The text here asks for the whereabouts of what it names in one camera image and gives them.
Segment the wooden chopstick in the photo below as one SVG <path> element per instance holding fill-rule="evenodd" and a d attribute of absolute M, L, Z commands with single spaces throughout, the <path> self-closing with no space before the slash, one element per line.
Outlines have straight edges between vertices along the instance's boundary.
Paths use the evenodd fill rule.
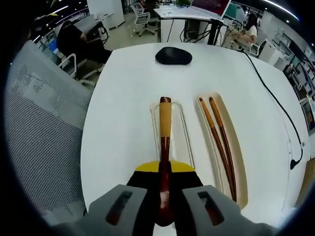
<path fill-rule="evenodd" d="M 236 201 L 236 199 L 237 199 L 236 180 L 235 180 L 234 166 L 233 166 L 233 160 L 232 160 L 232 154 L 231 154 L 230 146 L 228 144 L 226 132 L 225 132 L 223 122 L 222 122 L 219 110 L 217 108 L 216 102 L 214 101 L 214 99 L 212 97 L 209 98 L 209 102 L 210 102 L 210 106 L 212 108 L 212 111 L 215 115 L 216 121 L 217 121 L 218 126 L 219 126 L 219 130 L 220 130 L 220 133 L 222 136 L 222 140 L 223 140 L 223 144 L 224 144 L 224 148 L 225 148 L 225 154 L 227 157 L 227 162 L 228 162 L 230 173 L 231 173 L 231 181 L 232 181 L 232 185 L 233 185 L 233 189 L 234 189 L 234 193 L 232 193 L 232 198 L 234 201 Z"/>
<path fill-rule="evenodd" d="M 222 147 L 222 144 L 221 144 L 221 141 L 220 141 L 217 129 L 215 127 L 215 124 L 214 124 L 214 122 L 213 122 L 213 120 L 211 118 L 210 112 L 209 112 L 205 102 L 203 101 L 202 98 L 199 98 L 199 101 L 201 103 L 203 112 L 206 115 L 206 119 L 207 119 L 208 125 L 210 126 L 211 133 L 212 133 L 212 135 L 213 135 L 213 137 L 215 139 L 215 142 L 217 144 L 217 147 L 218 147 L 221 159 L 222 159 L 222 163 L 223 163 L 223 166 L 224 166 L 224 170 L 226 172 L 227 181 L 228 181 L 228 184 L 229 184 L 229 187 L 230 187 L 230 192 L 231 192 L 231 195 L 232 195 L 232 199 L 236 202 L 236 198 L 235 198 L 236 195 L 235 195 L 235 191 L 234 191 L 233 182 L 232 182 L 232 179 L 231 179 L 230 168 L 229 168 L 228 162 L 226 160 L 225 153 L 224 153 L 224 150 L 223 150 L 223 147 Z"/>

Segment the laptop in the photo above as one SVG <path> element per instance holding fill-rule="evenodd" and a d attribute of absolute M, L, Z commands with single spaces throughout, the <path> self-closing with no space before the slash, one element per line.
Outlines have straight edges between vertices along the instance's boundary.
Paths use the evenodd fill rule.
<path fill-rule="evenodd" d="M 222 19 L 231 0 L 194 0 L 191 8 Z"/>

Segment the desk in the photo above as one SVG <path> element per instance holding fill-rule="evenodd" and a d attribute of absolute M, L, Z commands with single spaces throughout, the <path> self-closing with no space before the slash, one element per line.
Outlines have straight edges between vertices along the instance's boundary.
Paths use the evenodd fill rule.
<path fill-rule="evenodd" d="M 215 25 L 215 28 L 217 27 L 218 21 L 223 22 L 223 20 L 217 17 L 197 11 L 192 7 L 160 6 L 160 8 L 156 8 L 154 11 L 161 19 L 162 42 L 167 42 L 171 30 L 168 42 L 180 42 L 180 34 L 185 26 L 185 20 L 188 19 L 201 20 L 208 23 L 212 22 L 212 24 Z M 216 30 L 211 32 L 209 37 L 211 37 L 211 35 L 214 37 L 214 34 L 216 34 Z"/>
<path fill-rule="evenodd" d="M 165 46 L 187 50 L 192 62 L 157 63 L 155 54 Z M 254 222 L 278 225 L 282 209 L 293 207 L 298 197 L 310 157 L 309 136 L 300 103 L 284 74 L 252 60 L 305 142 L 300 164 L 289 171 L 288 136 L 293 158 L 300 157 L 294 129 L 245 55 L 191 43 L 122 48 L 114 50 L 99 77 L 83 130 L 81 182 L 87 209 L 117 184 L 126 184 L 137 166 L 156 160 L 150 105 L 161 96 L 182 105 L 196 172 L 204 185 L 214 185 L 195 102 L 199 94 L 216 91 L 229 111 L 243 155 L 249 201 L 242 214 Z"/>

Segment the clear plastic tray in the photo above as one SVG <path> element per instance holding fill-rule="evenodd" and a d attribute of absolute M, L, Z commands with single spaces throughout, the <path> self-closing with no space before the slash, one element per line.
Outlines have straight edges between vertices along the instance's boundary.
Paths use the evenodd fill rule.
<path fill-rule="evenodd" d="M 157 160 L 160 160 L 161 148 L 159 134 L 159 103 L 151 105 L 150 110 L 157 149 Z M 176 102 L 172 102 L 172 124 L 169 159 L 184 162 L 194 168 L 182 107 Z"/>
<path fill-rule="evenodd" d="M 212 136 L 206 116 L 204 114 L 204 111 L 201 107 L 201 103 L 199 101 L 199 98 L 202 98 L 203 101 L 205 102 L 210 112 L 210 115 L 214 121 L 215 127 L 219 134 L 220 141 L 223 144 L 221 134 L 219 132 L 219 126 L 216 122 L 214 113 L 210 106 L 210 102 L 209 102 L 210 97 L 213 97 L 214 101 L 216 102 L 218 111 L 220 113 L 220 116 L 224 125 L 224 129 L 226 132 L 226 136 L 228 139 L 228 143 L 229 143 L 229 147 L 230 147 L 230 151 L 232 155 L 232 160 L 233 160 L 235 181 L 236 181 L 237 203 L 240 206 L 240 208 L 243 209 L 247 205 L 247 202 L 248 202 L 248 192 L 247 192 L 245 166 L 244 166 L 244 162 L 242 158 L 241 148 L 237 139 L 237 135 L 236 135 L 232 120 L 224 105 L 224 101 L 222 100 L 221 96 L 218 93 L 212 92 L 209 94 L 202 94 L 197 97 L 196 110 L 199 116 L 199 120 L 201 122 L 201 127 L 203 129 L 205 140 L 208 146 L 208 152 L 209 152 L 210 160 L 213 166 L 213 172 L 214 172 L 215 181 L 216 181 L 216 188 L 222 193 L 224 193 L 226 196 L 232 199 L 229 184 L 227 181 L 227 175 L 223 166 L 223 162 L 222 162 L 219 150 Z"/>

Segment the black computer mouse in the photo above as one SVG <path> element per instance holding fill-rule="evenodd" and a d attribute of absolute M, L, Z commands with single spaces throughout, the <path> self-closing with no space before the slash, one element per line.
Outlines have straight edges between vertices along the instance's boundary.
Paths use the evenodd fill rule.
<path fill-rule="evenodd" d="M 192 55 L 180 48 L 165 47 L 156 54 L 156 60 L 164 65 L 187 65 Z"/>

